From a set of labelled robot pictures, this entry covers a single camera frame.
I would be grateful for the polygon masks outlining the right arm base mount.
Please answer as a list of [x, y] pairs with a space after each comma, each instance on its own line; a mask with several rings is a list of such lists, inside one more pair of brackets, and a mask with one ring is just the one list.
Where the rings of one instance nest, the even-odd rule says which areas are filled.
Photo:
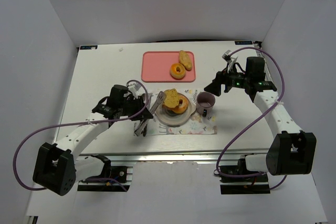
[[[237, 160], [235, 165], [221, 165], [219, 167], [222, 173], [228, 175], [251, 175], [257, 173], [256, 171], [248, 171], [246, 168], [246, 161], [244, 158]], [[220, 193], [222, 195], [256, 195], [269, 194], [270, 187], [268, 183], [268, 176], [266, 174], [254, 177], [220, 177]]]

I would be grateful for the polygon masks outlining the brown toast bread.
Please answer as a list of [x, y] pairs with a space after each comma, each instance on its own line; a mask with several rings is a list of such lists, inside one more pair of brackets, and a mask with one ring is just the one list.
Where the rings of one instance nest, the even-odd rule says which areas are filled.
[[166, 95], [163, 105], [169, 109], [173, 109], [179, 105], [179, 94], [176, 89], [168, 89], [164, 91]]

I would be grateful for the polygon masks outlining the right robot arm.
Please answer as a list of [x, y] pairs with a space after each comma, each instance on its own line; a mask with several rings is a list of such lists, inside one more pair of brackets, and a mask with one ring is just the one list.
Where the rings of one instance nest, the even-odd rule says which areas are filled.
[[261, 111], [274, 140], [267, 154], [248, 154], [238, 160], [238, 171], [228, 177], [271, 175], [300, 175], [312, 170], [316, 149], [316, 137], [304, 132], [280, 103], [273, 82], [266, 80], [265, 61], [260, 57], [248, 57], [246, 69], [237, 71], [240, 65], [236, 58], [226, 56], [227, 66], [216, 74], [215, 79], [204, 90], [221, 95], [231, 88], [244, 89], [253, 104]]

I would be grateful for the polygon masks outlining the sugared donut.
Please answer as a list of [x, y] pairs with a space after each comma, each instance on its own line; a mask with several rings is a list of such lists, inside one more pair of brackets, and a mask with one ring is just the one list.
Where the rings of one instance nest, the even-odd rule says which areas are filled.
[[178, 106], [171, 109], [171, 111], [176, 113], [176, 114], [182, 114], [187, 110], [187, 108], [189, 106], [189, 100], [183, 95], [179, 95], [178, 98], [179, 98]]

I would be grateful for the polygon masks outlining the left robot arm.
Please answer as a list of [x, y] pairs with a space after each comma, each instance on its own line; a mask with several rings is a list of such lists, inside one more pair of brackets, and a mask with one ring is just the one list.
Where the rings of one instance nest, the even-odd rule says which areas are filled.
[[54, 144], [44, 143], [38, 151], [33, 181], [56, 194], [67, 194], [78, 181], [116, 182], [111, 176], [111, 162], [95, 154], [80, 159], [82, 151], [117, 120], [152, 119], [148, 110], [149, 94], [137, 94], [134, 85], [114, 85], [88, 118]]

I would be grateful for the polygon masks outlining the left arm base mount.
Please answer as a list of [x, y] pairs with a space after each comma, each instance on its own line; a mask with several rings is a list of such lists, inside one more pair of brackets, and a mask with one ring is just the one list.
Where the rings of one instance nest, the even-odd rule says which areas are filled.
[[86, 192], [127, 192], [130, 189], [133, 167], [125, 165], [114, 165], [112, 161], [103, 155], [91, 155], [83, 158], [87, 161], [90, 158], [97, 162], [101, 169], [98, 175], [90, 175], [81, 180], [77, 191]]

